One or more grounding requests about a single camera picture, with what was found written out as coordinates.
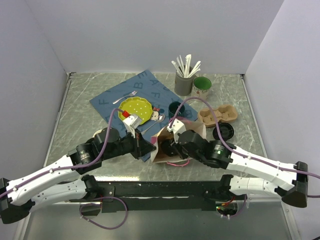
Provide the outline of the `kraft paper cakes bag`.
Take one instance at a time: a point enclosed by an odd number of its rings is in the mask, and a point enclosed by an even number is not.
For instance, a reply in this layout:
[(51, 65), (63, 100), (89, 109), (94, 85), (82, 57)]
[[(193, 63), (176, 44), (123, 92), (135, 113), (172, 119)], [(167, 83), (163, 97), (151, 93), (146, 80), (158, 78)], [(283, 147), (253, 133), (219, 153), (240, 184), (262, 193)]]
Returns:
[[(174, 130), (178, 128), (176, 122), (178, 122), (179, 127), (184, 124), (182, 130), (192, 130), (206, 139), (207, 133), (204, 123), (178, 117), (172, 125)], [(154, 164), (167, 163), (168, 165), (179, 166), (179, 162), (188, 162), (192, 157), (188, 156), (187, 152), (178, 143), (179, 134), (182, 134), (182, 130), (179, 132), (168, 131), (169, 127), (170, 123), (151, 137), (151, 143), (156, 147), (156, 150), (150, 153), (150, 161)]]

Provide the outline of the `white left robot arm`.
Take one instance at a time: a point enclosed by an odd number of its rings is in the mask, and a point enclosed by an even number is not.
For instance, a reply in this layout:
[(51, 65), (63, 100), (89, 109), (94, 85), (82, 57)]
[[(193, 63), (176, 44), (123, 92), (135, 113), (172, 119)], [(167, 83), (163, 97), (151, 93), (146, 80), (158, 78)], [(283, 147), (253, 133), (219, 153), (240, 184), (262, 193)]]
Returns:
[(115, 128), (99, 130), (47, 167), (16, 180), (1, 178), (0, 218), (3, 224), (12, 224), (57, 202), (94, 201), (102, 190), (88, 172), (101, 167), (104, 160), (126, 154), (140, 159), (154, 150), (139, 130), (124, 137)]

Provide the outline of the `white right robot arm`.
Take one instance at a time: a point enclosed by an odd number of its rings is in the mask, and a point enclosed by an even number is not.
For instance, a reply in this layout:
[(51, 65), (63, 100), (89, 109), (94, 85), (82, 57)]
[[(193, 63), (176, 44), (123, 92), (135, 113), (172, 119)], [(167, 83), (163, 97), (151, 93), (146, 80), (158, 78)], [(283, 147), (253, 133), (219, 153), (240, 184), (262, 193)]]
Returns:
[(247, 194), (279, 196), (290, 206), (307, 207), (308, 165), (305, 162), (291, 164), (270, 160), (231, 143), (208, 141), (193, 130), (183, 132), (177, 141), (173, 137), (160, 140), (159, 148), (169, 157), (192, 158), (211, 168), (250, 175), (223, 176), (227, 182), (218, 188), (223, 199)]

